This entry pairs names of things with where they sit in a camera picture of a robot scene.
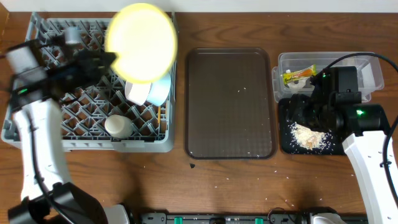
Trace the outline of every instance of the wooden table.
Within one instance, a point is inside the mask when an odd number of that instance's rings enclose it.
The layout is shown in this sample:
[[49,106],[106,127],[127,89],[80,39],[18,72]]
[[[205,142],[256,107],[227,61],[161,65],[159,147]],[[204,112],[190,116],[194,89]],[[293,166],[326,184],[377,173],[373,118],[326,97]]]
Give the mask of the wooden table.
[[[45,17],[111,17],[113,13],[45,13]],[[12,12],[1,46],[24,41],[30,13]],[[138,212],[267,213],[274,207],[300,210],[330,206],[340,213],[365,214],[345,156],[299,156],[282,151],[269,160],[196,161],[183,150],[185,56],[195,47],[261,47],[277,66],[282,52],[371,51],[398,62],[397,14],[178,13],[177,126],[174,149],[164,154],[113,151],[66,153],[74,183],[102,205],[126,202]],[[385,87],[372,93],[390,123],[398,111],[398,74],[380,62]],[[0,60],[1,81],[11,71]],[[0,94],[0,118],[8,94]],[[398,144],[394,144],[396,153]],[[20,203],[20,150],[0,142],[0,223]]]

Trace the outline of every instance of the green light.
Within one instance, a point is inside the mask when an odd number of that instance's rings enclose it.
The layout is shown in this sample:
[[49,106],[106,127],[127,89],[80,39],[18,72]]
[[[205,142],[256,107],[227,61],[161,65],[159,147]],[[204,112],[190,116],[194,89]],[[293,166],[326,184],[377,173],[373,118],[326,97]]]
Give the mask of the green light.
[[25,93],[26,91],[27,91],[27,89],[23,89],[23,90],[19,91],[18,94]]
[[362,114],[365,114],[365,112],[362,111],[362,110],[356,110],[356,114],[358,114],[359,116],[361,116]]

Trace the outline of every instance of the snack package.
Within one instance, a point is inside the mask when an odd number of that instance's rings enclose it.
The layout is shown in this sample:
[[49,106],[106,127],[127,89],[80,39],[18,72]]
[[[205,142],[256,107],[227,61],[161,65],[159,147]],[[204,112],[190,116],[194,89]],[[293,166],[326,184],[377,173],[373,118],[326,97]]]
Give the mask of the snack package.
[[316,70],[315,65],[311,65],[310,67],[300,70],[300,71],[284,73],[283,74],[284,84],[286,85],[290,82],[308,78],[308,77],[311,77],[312,75],[316,75],[316,74],[317,74],[317,70]]

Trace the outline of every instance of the dish rack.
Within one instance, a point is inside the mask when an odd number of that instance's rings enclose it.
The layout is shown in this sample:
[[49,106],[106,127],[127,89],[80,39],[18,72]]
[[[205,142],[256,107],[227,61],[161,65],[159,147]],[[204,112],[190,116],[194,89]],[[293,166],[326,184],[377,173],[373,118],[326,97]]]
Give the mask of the dish rack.
[[[25,40],[39,39],[42,44],[46,44],[51,37],[62,35],[67,27],[73,26],[77,27],[81,33],[80,45],[75,53],[82,49],[104,50],[104,37],[110,21],[111,19],[43,19],[33,12]],[[172,21],[178,33],[174,13],[172,13]],[[57,46],[42,48],[42,56],[47,69],[60,66],[65,61],[62,51]],[[169,152],[174,146],[175,136],[176,68],[177,61],[169,71],[172,77],[169,96],[160,108],[148,102],[138,106],[128,101],[124,96],[125,81],[111,69],[97,85],[67,93],[61,100],[68,101],[75,98],[78,100],[61,107],[64,150]],[[126,116],[133,121],[134,132],[130,137],[116,139],[107,133],[104,122],[108,116],[114,114]],[[16,124],[12,121],[9,106],[2,127],[1,139],[21,148],[21,141]]]

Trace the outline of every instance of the yellow plate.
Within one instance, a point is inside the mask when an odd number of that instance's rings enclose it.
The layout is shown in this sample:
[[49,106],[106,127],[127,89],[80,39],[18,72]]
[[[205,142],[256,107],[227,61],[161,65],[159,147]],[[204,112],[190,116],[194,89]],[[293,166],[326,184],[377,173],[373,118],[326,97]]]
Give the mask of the yellow plate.
[[113,17],[105,51],[118,56],[111,67],[122,79],[154,82],[170,70],[177,54],[173,22],[156,6],[132,4]]

